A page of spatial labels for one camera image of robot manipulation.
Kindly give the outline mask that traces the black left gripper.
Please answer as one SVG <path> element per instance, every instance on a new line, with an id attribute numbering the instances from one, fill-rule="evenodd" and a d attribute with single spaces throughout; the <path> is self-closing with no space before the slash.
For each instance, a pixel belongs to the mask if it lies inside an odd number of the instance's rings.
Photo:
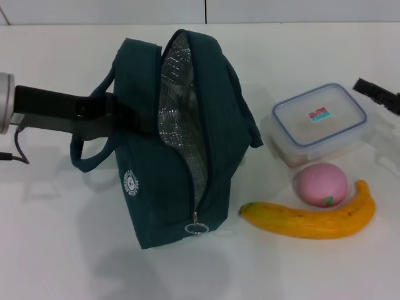
<path id="1" fill-rule="evenodd" d="M 22 115 L 22 128 L 73 133 L 82 140 L 106 138 L 119 131 L 143 135 L 152 132 L 150 120 L 108 92 L 83 97 L 16 86 L 14 114 Z"/>

